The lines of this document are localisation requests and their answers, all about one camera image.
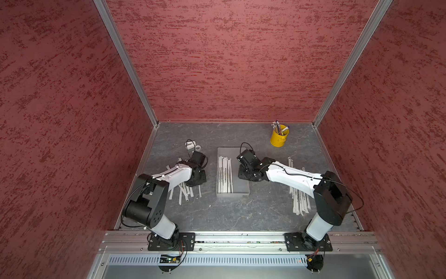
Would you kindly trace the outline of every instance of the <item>metal corner post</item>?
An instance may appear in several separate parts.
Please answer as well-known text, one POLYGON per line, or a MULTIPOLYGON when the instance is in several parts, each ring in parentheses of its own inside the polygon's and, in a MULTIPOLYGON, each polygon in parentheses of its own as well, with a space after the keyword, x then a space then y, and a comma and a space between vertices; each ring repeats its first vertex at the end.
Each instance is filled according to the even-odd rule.
POLYGON ((158 119, 155 116, 155 112, 153 111, 153 108, 149 103, 149 99, 147 98, 147 95, 144 91, 144 88, 138 77, 135 67, 133 67, 133 63, 130 59, 130 56, 128 55, 127 50, 125 49, 124 42, 122 41, 122 38, 119 35, 118 29, 115 25, 115 22, 113 21, 113 17, 111 16, 112 14, 108 9, 107 3, 105 3, 105 0, 93 0, 93 1, 96 5, 96 8, 98 9, 99 15, 101 15, 102 21, 104 22, 105 27, 107 28, 107 31, 110 34, 113 43, 115 44, 116 50, 118 50, 119 56, 122 59, 125 69, 127 70, 128 75, 132 80, 133 86, 135 87, 136 92, 138 93, 141 99, 141 102, 150 118, 150 121, 152 122, 152 125, 155 128, 158 125, 158 119))
MULTIPOLYGON (((149 140, 147 141, 147 145, 145 146, 144 153, 142 154, 140 163, 136 170, 135 177, 133 178, 132 184, 130 185, 130 188, 128 189, 128 193, 125 197, 125 200, 127 200, 127 198, 130 196, 130 193, 132 191, 134 191, 134 188, 135 188, 134 184, 135 184, 136 178, 144 172, 145 165, 147 164, 147 161, 150 156, 150 151, 152 150, 153 143, 155 142, 155 137, 157 135, 158 128, 159 128, 159 125, 153 127, 153 130, 150 134, 149 140)), ((122 204, 121 211, 119 211, 119 216, 118 216, 118 219, 116 220, 114 229, 119 229, 119 227, 121 225, 121 213, 122 213, 123 209, 124 209, 124 204, 122 204)))
POLYGON ((350 56, 347 58, 344 68, 342 68, 341 72, 339 73, 338 79, 333 84, 333 87, 328 93, 327 98, 325 99, 318 114, 316 115, 313 121, 313 125, 316 128, 319 126, 325 114, 327 113, 328 109, 330 108, 331 104, 333 103, 334 99, 338 95, 339 91, 341 90, 341 87, 344 85, 344 82, 346 81, 351 70, 355 66, 356 62, 358 61, 359 57, 361 56, 362 52, 364 51, 365 47, 370 41, 373 33, 375 32, 376 28, 378 27, 378 24, 381 22, 382 18, 384 17, 384 14, 386 13, 391 3, 392 0, 379 0, 378 3, 376 4, 376 7, 373 10, 372 14, 370 15, 370 18, 368 19, 361 35, 358 38, 358 41, 353 47, 350 56))

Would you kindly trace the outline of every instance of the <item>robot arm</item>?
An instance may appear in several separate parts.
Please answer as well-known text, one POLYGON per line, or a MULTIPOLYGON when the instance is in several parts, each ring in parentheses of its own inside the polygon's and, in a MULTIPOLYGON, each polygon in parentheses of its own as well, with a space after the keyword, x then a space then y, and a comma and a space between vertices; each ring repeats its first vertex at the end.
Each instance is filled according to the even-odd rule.
POLYGON ((173 168, 153 176, 142 174, 135 184, 141 185, 128 199, 123 209, 123 216, 147 226, 161 238, 171 241, 176 246, 177 226, 164 215, 167 193, 178 184, 185 182, 189 187, 206 182, 206 156, 195 151, 192 158, 178 162, 173 168))
POLYGON ((342 224, 352 197, 336 174, 301 171, 268 157, 260 161, 253 150, 243 151, 237 159, 241 164, 239 178, 279 182, 314 198, 317 213, 302 234, 302 244, 308 250, 315 250, 333 226, 342 224))

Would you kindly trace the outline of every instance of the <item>aluminum frame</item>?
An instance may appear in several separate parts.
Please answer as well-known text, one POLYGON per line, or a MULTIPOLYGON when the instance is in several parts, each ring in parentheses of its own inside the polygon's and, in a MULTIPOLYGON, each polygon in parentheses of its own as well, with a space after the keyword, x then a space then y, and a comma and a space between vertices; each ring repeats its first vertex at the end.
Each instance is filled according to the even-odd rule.
MULTIPOLYGON (((322 137, 319 134, 319 131, 315 126, 313 126, 313 129, 314 129, 314 133, 316 134, 316 137, 318 138, 318 141, 322 148, 322 152, 324 153, 325 159, 327 160, 328 166, 330 167, 331 171, 334 172, 339 177, 339 173, 336 170, 336 167, 333 164, 333 161, 331 160, 330 154, 328 153, 328 150, 327 150, 327 147, 325 146, 324 140, 322 140, 322 137)), ((354 209, 353 206, 350 205, 349 211, 353 210, 353 209, 354 209)), ((351 214, 353 215, 355 222, 358 224, 358 229, 360 231, 364 231, 364 227, 362 226, 361 221, 359 221, 358 214, 356 214, 356 211, 353 211, 351 214)))
MULTIPOLYGON (((159 128, 159 124, 157 126, 154 126, 152 129, 152 132, 150 133, 149 140, 147 141, 147 145, 145 146, 144 153, 142 154, 140 163, 136 170, 135 177, 133 178, 132 184, 130 185, 130 188, 128 189, 125 200, 127 200, 128 197, 130 196, 130 193, 132 193, 135 190, 135 181, 138 178, 138 176, 144 172, 145 165, 147 164, 147 161, 150 156, 150 151, 152 150, 153 143, 155 142, 155 137, 157 135, 158 128, 159 128)), ((118 216, 118 219, 116 220, 114 229, 119 229, 119 227, 121 225, 121 212, 123 209, 124 209, 124 204, 121 207, 121 211, 119 211, 119 216, 118 216)))
MULTIPOLYGON (((188 254, 261 254, 281 257, 308 252, 288 252, 283 234, 286 232, 269 231, 193 231, 195 235, 194 251, 188 254)), ((329 232, 332 252, 327 254, 370 254, 377 263, 375 270, 388 277, 381 247, 374 232, 329 232)), ((162 254, 162 251, 147 251, 147 239, 151 234, 147 230, 107 231, 98 251, 98 255, 89 273, 89 279, 103 277, 111 255, 116 254, 162 254)))
POLYGON ((138 93, 141 99, 141 102, 145 108, 145 111, 147 112, 147 115, 150 118, 150 121, 152 122, 153 127, 158 126, 158 119, 155 115, 152 106, 149 103, 149 98, 145 93, 145 90, 138 77, 135 67, 133 66, 132 60, 130 59, 128 52, 125 49, 124 42, 122 41, 122 38, 119 35, 118 29, 115 25, 115 22, 113 21, 113 17, 111 16, 112 14, 108 9, 107 3, 105 3, 105 0, 93 0, 93 2, 95 3, 99 15, 101 15, 102 21, 104 22, 105 27, 107 28, 107 31, 110 34, 113 43, 115 44, 116 50, 118 51, 118 54, 121 57, 122 63, 124 64, 125 69, 127 70, 127 73, 130 76, 130 79, 132 80, 133 86, 135 87, 136 92, 138 93))
POLYGON ((334 99, 336 98, 342 86, 344 85, 344 82, 346 81, 351 70, 355 66, 356 62, 358 61, 359 57, 361 56, 362 52, 364 51, 365 47, 370 41, 373 33, 375 32, 376 28, 378 27, 379 23, 381 22, 382 18, 384 17, 384 14, 386 13, 391 3, 392 0, 379 0, 378 3, 376 4, 376 7, 373 10, 372 14, 370 15, 370 18, 368 19, 361 35, 356 41, 356 44, 353 47, 350 56, 347 58, 344 67, 339 73, 338 79, 333 84, 333 87, 328 93, 327 98, 325 99, 324 103, 319 109, 318 114, 314 118, 313 125, 316 128, 319 126, 319 124, 321 124, 322 119, 324 118, 334 99))

